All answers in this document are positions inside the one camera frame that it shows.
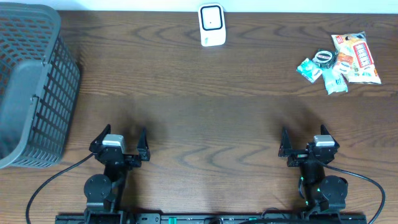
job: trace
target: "teal packet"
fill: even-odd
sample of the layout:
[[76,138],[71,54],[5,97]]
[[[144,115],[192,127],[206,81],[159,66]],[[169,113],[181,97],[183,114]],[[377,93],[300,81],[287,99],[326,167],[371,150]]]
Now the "teal packet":
[[322,75],[322,69],[308,58],[297,67],[297,71],[311,83]]
[[328,68],[322,71],[322,77],[325,81],[325,87],[328,94],[330,95],[334,92],[338,93],[341,91],[348,91],[348,87],[343,76],[339,73],[333,74],[332,70],[332,68]]

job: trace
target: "plastic basket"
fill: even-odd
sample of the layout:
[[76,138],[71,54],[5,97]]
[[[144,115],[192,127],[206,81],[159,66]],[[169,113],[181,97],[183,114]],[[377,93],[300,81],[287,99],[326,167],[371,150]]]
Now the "plastic basket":
[[80,72],[50,7],[0,3],[0,168],[60,162]]

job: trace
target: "wooden tabletop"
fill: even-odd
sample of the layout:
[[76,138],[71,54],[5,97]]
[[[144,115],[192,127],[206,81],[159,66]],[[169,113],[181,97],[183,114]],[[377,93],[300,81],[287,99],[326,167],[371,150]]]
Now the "wooden tabletop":
[[[60,12],[62,35],[83,65],[63,161],[48,169],[0,170],[0,223],[24,223],[37,187],[89,154],[112,125],[131,150],[147,128],[150,162],[129,174],[123,205],[165,213],[261,212],[305,206],[298,168],[277,157],[280,132],[295,147],[325,124],[340,143],[333,166],[366,175],[386,190],[376,223],[398,223],[398,16],[226,13],[227,41],[200,45],[196,13]],[[366,31],[382,85],[349,84],[327,95],[295,69],[332,34]],[[86,208],[83,186],[103,172],[95,159],[53,180],[36,197],[32,223]],[[372,218],[377,187],[349,182],[346,210]]]

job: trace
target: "white wall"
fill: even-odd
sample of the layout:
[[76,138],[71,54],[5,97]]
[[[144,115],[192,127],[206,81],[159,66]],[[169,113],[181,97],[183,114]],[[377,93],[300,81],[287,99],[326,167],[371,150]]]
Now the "white wall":
[[57,10],[183,11],[218,2],[226,12],[398,13],[398,0],[0,0],[45,4]]

